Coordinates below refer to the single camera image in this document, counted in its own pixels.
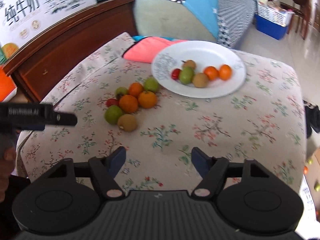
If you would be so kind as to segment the left hand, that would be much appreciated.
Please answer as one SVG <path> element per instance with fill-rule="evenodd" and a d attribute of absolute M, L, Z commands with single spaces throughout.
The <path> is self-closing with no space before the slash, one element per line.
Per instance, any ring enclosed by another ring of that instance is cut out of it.
<path fill-rule="evenodd" d="M 9 177 L 15 169 L 16 150 L 14 147 L 7 148 L 0 161 L 0 202 L 5 199 L 5 192 L 9 185 Z"/>

